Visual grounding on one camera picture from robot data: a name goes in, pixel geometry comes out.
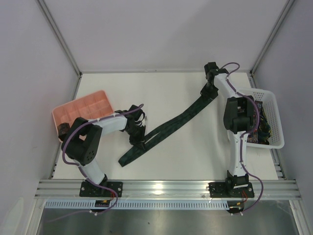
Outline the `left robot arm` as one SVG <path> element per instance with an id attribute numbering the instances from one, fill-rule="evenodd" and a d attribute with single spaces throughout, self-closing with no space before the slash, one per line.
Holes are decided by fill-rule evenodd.
<path id="1" fill-rule="evenodd" d="M 143 106 L 132 105 L 128 110 L 96 119 L 78 117 L 63 137 L 63 162 L 77 166 L 91 184 L 106 187 L 108 178 L 96 160 L 100 139 L 115 131 L 126 132 L 131 145 L 144 149 L 146 117 Z"/>

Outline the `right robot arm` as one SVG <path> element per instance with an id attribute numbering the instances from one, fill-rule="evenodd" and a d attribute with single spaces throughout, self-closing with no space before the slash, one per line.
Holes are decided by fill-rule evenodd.
<path id="1" fill-rule="evenodd" d="M 230 72 L 219 68 L 215 62 L 204 66 L 207 83 L 202 90 L 203 96 L 214 93 L 226 99 L 223 124 L 230 140 L 230 167 L 225 179 L 225 191 L 235 191 L 248 187 L 249 174 L 246 168 L 246 143 L 249 133 L 253 132 L 255 103 L 253 97 L 243 95 L 230 82 Z"/>

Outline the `dark green tie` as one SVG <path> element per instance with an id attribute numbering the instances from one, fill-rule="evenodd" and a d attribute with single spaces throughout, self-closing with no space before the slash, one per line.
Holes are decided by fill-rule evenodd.
<path id="1" fill-rule="evenodd" d="M 183 113 L 152 130 L 145 136 L 143 148 L 133 146 L 118 160 L 120 166 L 125 167 L 164 141 L 166 138 L 188 123 L 191 119 L 193 119 L 214 99 L 215 97 L 204 98 L 201 96 Z"/>

